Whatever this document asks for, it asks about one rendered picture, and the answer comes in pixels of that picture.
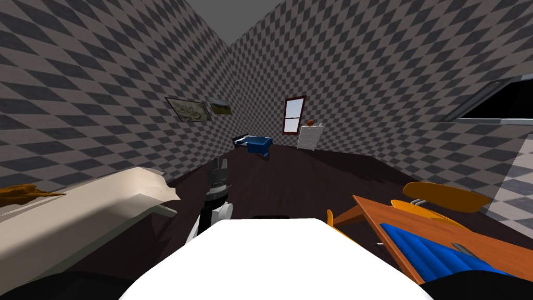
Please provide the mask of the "cream sofa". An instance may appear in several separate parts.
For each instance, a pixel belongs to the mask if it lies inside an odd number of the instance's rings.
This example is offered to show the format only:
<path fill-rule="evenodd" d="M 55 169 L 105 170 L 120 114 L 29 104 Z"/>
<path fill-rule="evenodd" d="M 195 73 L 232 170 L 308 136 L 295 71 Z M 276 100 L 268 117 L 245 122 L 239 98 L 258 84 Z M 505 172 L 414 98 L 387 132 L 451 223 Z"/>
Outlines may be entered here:
<path fill-rule="evenodd" d="M 174 200 L 162 172 L 135 167 L 0 208 L 0 295 L 67 270 L 151 213 L 175 216 L 164 207 Z"/>

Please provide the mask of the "brown crumpled cloth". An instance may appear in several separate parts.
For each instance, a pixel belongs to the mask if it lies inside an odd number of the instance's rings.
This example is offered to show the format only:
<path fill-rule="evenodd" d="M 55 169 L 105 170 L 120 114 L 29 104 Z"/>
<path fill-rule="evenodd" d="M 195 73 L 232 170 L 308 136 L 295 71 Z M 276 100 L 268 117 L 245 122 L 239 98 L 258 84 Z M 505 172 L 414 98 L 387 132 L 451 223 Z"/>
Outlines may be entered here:
<path fill-rule="evenodd" d="M 25 205 L 39 197 L 61 196 L 65 193 L 51 193 L 36 188 L 34 184 L 14 185 L 0 189 L 0 208 L 9 205 Z"/>

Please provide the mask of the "grey framed dark window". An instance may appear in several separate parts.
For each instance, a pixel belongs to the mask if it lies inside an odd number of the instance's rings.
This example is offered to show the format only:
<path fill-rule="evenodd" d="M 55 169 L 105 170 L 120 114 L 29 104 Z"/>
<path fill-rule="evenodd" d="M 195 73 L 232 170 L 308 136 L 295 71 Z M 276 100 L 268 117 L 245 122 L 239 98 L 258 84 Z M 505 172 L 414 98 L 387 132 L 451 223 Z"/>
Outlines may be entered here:
<path fill-rule="evenodd" d="M 487 83 L 442 121 L 533 126 L 533 73 Z"/>

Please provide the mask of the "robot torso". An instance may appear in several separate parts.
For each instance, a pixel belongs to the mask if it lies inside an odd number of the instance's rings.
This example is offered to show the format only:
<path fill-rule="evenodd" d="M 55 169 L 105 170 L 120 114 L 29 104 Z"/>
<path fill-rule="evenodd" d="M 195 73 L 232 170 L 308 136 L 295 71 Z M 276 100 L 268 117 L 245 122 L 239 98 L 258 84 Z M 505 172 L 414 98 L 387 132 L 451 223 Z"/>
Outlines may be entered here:
<path fill-rule="evenodd" d="M 433 300 L 318 219 L 222 220 L 119 300 Z"/>

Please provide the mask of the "blue bed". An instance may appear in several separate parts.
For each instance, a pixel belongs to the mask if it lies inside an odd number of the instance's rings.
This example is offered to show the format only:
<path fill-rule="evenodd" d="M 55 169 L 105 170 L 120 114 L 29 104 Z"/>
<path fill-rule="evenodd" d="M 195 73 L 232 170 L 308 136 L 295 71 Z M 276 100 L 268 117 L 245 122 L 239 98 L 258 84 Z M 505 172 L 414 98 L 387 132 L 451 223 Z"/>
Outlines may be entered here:
<path fill-rule="evenodd" d="M 269 155 L 269 148 L 273 144 L 271 137 L 267 136 L 254 136 L 254 135 L 241 135 L 232 138 L 232 143 L 235 148 L 240 146 L 246 147 L 248 153 L 261 154 L 263 157 Z"/>

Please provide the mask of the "red framed window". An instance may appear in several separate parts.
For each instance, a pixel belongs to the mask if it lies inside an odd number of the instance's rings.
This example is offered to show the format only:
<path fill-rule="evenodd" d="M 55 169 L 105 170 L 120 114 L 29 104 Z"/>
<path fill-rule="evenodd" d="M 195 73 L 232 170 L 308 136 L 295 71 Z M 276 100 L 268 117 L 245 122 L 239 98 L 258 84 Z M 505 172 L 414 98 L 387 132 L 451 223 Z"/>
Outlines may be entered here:
<path fill-rule="evenodd" d="M 299 133 L 306 99 L 306 95 L 285 99 L 282 134 L 297 135 Z"/>

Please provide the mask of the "large dark framed picture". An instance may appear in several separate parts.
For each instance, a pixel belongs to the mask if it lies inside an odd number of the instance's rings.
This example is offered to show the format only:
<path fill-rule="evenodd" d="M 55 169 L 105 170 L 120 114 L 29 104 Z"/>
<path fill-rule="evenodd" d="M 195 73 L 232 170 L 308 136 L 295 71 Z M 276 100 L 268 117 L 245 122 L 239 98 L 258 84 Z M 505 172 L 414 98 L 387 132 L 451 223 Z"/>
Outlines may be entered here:
<path fill-rule="evenodd" d="M 188 101 L 166 97 L 165 100 L 172 107 L 182 122 L 212 121 L 207 107 L 202 102 Z"/>

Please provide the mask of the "blue ribbed mat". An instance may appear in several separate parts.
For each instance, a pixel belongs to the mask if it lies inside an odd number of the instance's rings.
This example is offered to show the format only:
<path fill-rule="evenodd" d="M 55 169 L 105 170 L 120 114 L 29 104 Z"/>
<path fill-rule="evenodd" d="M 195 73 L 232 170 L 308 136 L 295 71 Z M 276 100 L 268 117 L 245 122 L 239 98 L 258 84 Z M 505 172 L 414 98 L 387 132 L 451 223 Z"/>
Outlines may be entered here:
<path fill-rule="evenodd" d="M 380 226 L 425 282 L 471 270 L 505 274 L 478 257 L 445 247 L 391 224 L 381 223 Z"/>

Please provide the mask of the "small yellow framed picture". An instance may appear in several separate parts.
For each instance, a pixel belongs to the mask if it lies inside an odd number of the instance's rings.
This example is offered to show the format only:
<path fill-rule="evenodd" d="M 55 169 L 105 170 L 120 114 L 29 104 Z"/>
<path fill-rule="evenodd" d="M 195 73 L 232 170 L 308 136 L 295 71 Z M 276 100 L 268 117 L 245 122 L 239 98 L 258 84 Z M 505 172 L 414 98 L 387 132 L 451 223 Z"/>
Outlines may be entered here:
<path fill-rule="evenodd" d="M 230 105 L 227 101 L 220 99 L 210 99 L 210 107 L 213 110 L 213 113 L 216 115 L 231 115 L 232 111 Z"/>

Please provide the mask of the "orange wooden desk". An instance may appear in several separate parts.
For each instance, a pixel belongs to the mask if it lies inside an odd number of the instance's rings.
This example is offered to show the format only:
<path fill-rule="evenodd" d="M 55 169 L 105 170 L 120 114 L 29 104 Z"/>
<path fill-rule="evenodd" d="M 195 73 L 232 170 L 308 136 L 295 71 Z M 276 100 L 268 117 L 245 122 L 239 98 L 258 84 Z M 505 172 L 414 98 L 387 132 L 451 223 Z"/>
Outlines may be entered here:
<path fill-rule="evenodd" d="M 357 205 L 353 207 L 354 211 L 360 214 L 355 222 L 367 220 L 402 272 L 417 284 L 423 284 L 424 280 L 381 228 L 381 223 L 390 224 L 446 247 L 450 247 L 452 243 L 462 244 L 496 269 L 533 282 L 532 250 L 420 217 L 362 197 L 353 196 L 353 199 L 357 202 Z"/>

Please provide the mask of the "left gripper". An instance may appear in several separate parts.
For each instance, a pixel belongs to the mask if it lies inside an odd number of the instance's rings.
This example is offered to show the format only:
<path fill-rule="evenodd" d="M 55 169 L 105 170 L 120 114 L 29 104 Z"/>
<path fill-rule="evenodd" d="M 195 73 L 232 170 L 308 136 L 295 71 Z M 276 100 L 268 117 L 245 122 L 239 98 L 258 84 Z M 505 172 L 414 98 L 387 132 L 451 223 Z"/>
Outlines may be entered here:
<path fill-rule="evenodd" d="M 220 169 L 220 158 L 214 159 L 214 168 L 209 170 L 208 184 L 210 189 L 215 189 L 220 186 L 225 186 L 229 177 L 229 169 L 227 159 L 222 160 L 222 168 Z"/>

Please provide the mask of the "white dresser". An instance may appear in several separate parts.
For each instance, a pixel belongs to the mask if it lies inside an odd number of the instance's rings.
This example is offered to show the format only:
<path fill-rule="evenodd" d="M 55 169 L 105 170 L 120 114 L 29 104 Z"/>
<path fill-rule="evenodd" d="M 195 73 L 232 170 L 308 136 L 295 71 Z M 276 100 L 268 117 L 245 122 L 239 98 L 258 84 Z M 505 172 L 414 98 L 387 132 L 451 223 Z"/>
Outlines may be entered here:
<path fill-rule="evenodd" d="M 323 130 L 324 126 L 321 123 L 312 126 L 301 126 L 296 148 L 314 151 L 318 145 Z"/>

